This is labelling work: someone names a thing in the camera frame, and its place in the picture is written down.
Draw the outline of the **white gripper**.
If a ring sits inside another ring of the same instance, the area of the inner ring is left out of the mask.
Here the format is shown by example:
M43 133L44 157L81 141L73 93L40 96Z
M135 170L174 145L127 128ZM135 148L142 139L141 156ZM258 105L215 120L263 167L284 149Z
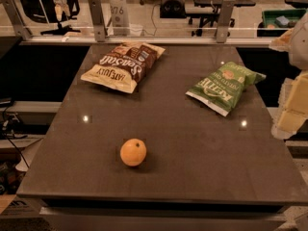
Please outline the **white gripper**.
M303 70L294 79L286 78L281 86L278 109L271 127L280 140L295 135L308 119L308 13L294 26L269 44L269 49L289 51L289 61Z

